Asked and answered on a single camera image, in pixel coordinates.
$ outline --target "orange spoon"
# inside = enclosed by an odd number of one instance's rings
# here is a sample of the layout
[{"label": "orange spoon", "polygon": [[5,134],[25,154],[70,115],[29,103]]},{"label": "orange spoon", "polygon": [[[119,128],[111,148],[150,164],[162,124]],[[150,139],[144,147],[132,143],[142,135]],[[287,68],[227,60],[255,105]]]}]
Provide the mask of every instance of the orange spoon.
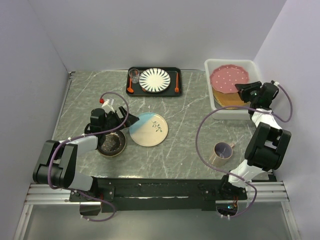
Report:
[{"label": "orange spoon", "polygon": [[175,86],[175,89],[174,89],[174,91],[176,92],[176,93],[178,93],[179,92],[179,88],[178,88],[178,79],[179,79],[179,76],[178,76],[178,73],[176,74],[176,86]]},{"label": "orange spoon", "polygon": [[132,84],[132,82],[131,82],[131,77],[130,77],[130,84],[129,84],[129,87],[128,87],[126,90],[127,90],[129,93],[133,94],[133,93],[134,93],[134,90],[132,89],[131,84]]}]

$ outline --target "mug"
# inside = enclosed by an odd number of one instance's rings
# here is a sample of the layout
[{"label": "mug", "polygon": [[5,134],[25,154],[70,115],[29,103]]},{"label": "mug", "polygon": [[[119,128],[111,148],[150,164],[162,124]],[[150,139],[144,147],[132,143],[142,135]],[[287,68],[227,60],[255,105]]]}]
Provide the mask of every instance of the mug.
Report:
[{"label": "mug", "polygon": [[232,154],[234,153],[234,146],[234,143],[228,144],[223,141],[218,142],[213,148],[209,161],[212,162],[212,165],[214,167],[222,167],[224,164],[226,164],[228,159],[231,158]]}]

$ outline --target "metal frame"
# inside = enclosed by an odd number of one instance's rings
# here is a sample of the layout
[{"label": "metal frame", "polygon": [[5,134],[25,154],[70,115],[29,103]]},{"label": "metal frame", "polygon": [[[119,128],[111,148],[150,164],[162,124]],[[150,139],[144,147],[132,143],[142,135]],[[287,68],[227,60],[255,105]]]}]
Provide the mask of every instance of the metal frame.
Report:
[{"label": "metal frame", "polygon": [[[182,70],[182,72],[203,72],[195,70]],[[60,117],[66,102],[66,98],[69,92],[70,85],[72,83],[73,72],[69,72],[69,80],[67,82],[63,102],[61,109],[56,121],[52,139],[55,137],[56,130],[60,121]],[[293,240],[301,240],[300,232],[291,209],[287,191],[283,182],[253,182],[252,183],[257,188],[257,203],[269,203],[269,202],[281,202],[284,216]],[[254,196],[254,190],[246,187],[247,196],[249,200],[252,200]],[[28,227],[29,219],[32,213],[34,205],[80,205],[80,202],[70,202],[70,190],[57,189],[53,190],[46,184],[31,184],[24,202],[24,207],[21,213],[21,217],[14,235],[14,240],[23,240]],[[227,200],[216,201],[216,203],[230,203]],[[90,205],[100,205],[100,202],[82,202],[84,204]]]},{"label": "metal frame", "polygon": [[286,219],[286,223],[288,225],[288,228],[291,234],[291,238],[293,240],[302,240],[299,229],[298,229],[298,225],[294,216],[294,212],[291,209],[290,203],[281,202],[281,204],[282,204],[282,209]]}]

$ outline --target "plate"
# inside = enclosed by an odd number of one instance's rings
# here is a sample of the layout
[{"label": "plate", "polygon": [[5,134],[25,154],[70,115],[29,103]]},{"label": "plate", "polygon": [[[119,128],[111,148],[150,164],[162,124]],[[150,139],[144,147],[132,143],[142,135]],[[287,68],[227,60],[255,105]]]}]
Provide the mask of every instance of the plate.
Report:
[{"label": "plate", "polygon": [[168,135],[166,120],[153,112],[145,112],[137,116],[140,120],[129,128],[133,141],[144,147],[160,144]]},{"label": "plate", "polygon": [[159,93],[170,85],[169,74],[160,68],[150,68],[143,71],[139,77],[140,86],[150,93]]},{"label": "plate", "polygon": [[247,84],[249,73],[241,66],[228,64],[216,68],[210,76],[211,86],[223,94],[237,93],[235,84]]}]

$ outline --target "gray marble countertop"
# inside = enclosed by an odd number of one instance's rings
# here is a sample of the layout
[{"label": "gray marble countertop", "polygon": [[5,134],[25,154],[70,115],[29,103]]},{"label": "gray marble countertop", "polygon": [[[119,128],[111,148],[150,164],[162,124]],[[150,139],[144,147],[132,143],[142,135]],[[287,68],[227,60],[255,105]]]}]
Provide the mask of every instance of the gray marble countertop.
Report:
[{"label": "gray marble countertop", "polygon": [[[198,126],[211,112],[204,72],[182,72],[183,95],[180,97],[130,97],[125,92],[126,71],[77,71],[70,79],[72,82],[55,140],[81,135],[90,122],[91,110],[101,106],[100,95],[107,91],[121,94],[128,101],[131,114],[159,114],[169,128],[166,139],[154,147],[137,145],[129,130],[122,130],[127,139],[126,149],[115,157],[104,157],[96,150],[79,156],[76,168],[81,173],[95,177],[169,179],[221,179],[224,175],[206,167],[195,148]],[[115,99],[114,107],[125,106],[120,98],[112,97]],[[233,156],[222,167],[232,170],[244,160],[244,152],[254,131],[251,121],[215,120],[210,117],[199,134],[200,152],[209,160],[216,143],[234,143]],[[263,173],[256,179],[267,180],[268,176]]]}]

